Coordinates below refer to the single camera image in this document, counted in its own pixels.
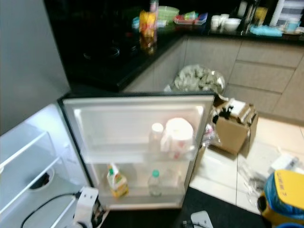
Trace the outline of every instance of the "kitchen counter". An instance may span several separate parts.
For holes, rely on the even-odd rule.
[[[194,212],[208,212],[214,228],[270,228],[260,215],[188,188],[181,209],[110,211],[102,228],[181,228]]]
[[[210,31],[208,24],[208,22],[203,26],[176,26],[175,24],[170,24],[166,28],[160,28],[157,36],[157,47],[152,55],[140,50],[139,42],[134,45],[137,47],[137,50],[132,56],[122,56],[115,60],[87,60],[83,58],[81,53],[78,57],[72,57],[68,61],[63,61],[67,77],[72,83],[89,84],[112,92],[123,91],[163,53],[185,36],[245,39],[304,46],[303,35],[296,37],[267,37],[251,33],[243,34],[241,32],[221,33]],[[130,34],[134,40],[139,40],[138,33],[128,33],[128,36]]]

